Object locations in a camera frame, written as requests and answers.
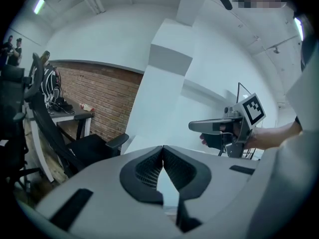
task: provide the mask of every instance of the white table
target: white table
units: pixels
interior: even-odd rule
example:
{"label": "white table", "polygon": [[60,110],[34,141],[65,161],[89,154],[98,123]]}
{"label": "white table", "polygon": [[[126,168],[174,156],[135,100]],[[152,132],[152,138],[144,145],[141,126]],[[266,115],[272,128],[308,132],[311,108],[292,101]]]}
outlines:
{"label": "white table", "polygon": [[[51,118],[55,124],[61,121],[73,120],[74,117],[78,115],[87,114],[87,113],[91,114],[91,112],[87,112],[81,109],[80,105],[77,104],[76,102],[70,99],[66,99],[66,101],[68,102],[68,104],[71,104],[73,106],[73,110],[75,111],[75,114],[71,115],[65,112],[54,111],[54,114],[51,115]],[[44,159],[44,155],[43,155],[41,144],[40,144],[39,128],[37,126],[36,121],[34,120],[33,111],[29,107],[27,107],[26,113],[27,113],[27,119],[30,121],[32,138],[33,138],[34,147],[35,147],[37,157],[39,159],[40,166],[42,168],[42,171],[46,175],[46,177],[49,179],[50,182],[52,182],[54,179]],[[88,118],[85,120],[84,136],[88,136],[90,134],[90,125],[91,125],[91,118]]]}

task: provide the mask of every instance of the fluorescent light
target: fluorescent light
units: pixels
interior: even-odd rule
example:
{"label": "fluorescent light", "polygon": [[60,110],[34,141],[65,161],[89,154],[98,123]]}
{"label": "fluorescent light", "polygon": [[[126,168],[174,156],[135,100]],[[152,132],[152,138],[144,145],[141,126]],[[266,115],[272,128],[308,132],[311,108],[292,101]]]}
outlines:
{"label": "fluorescent light", "polygon": [[39,11],[40,11],[41,7],[43,6],[43,4],[44,4],[44,0],[39,0],[38,1],[38,4],[36,5],[36,7],[34,9],[34,13],[35,14],[39,13]]}
{"label": "fluorescent light", "polygon": [[304,32],[303,32],[303,26],[301,25],[301,22],[299,19],[295,18],[295,23],[297,25],[300,37],[301,37],[301,41],[304,40]]}

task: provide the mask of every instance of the table leg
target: table leg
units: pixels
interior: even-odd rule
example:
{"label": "table leg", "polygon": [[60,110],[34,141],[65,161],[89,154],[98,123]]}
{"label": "table leg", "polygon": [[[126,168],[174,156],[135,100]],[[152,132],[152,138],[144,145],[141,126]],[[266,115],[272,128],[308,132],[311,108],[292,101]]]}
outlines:
{"label": "table leg", "polygon": [[90,126],[91,126],[91,118],[85,120],[85,127],[84,127],[84,136],[88,136],[90,134]]}
{"label": "table leg", "polygon": [[[26,115],[26,108],[25,108],[25,104],[22,105],[22,113],[24,113]],[[23,119],[22,124],[23,124],[23,129],[25,130],[24,126],[25,126],[25,119]]]}
{"label": "table leg", "polygon": [[44,171],[46,177],[49,179],[50,182],[52,182],[54,179],[52,177],[52,174],[49,170],[48,165],[45,162],[44,155],[42,152],[41,144],[40,144],[40,137],[38,132],[38,126],[36,124],[36,121],[31,121],[31,131],[32,131],[32,138],[34,142],[34,147],[36,154],[39,158],[40,164],[42,166],[42,170]]}

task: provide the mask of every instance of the mesh chair back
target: mesh chair back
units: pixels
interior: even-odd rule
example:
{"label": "mesh chair back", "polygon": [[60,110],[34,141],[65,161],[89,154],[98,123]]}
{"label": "mesh chair back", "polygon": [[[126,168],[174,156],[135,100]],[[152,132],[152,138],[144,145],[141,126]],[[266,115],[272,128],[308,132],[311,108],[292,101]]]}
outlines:
{"label": "mesh chair back", "polygon": [[31,99],[31,108],[35,121],[44,134],[44,137],[50,143],[56,154],[60,158],[64,158],[72,163],[78,170],[82,170],[85,166],[77,159],[70,150],[65,146],[65,142],[59,129],[54,124],[44,103],[44,95],[38,91]]}

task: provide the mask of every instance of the red brick wall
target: red brick wall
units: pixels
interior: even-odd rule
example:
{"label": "red brick wall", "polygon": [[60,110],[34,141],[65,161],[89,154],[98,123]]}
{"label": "red brick wall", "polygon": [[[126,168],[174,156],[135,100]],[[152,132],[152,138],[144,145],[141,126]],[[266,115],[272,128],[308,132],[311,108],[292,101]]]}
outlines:
{"label": "red brick wall", "polygon": [[[50,62],[61,74],[64,97],[94,108],[90,133],[108,141],[125,132],[142,75],[79,62]],[[74,122],[61,123],[73,138]]]}

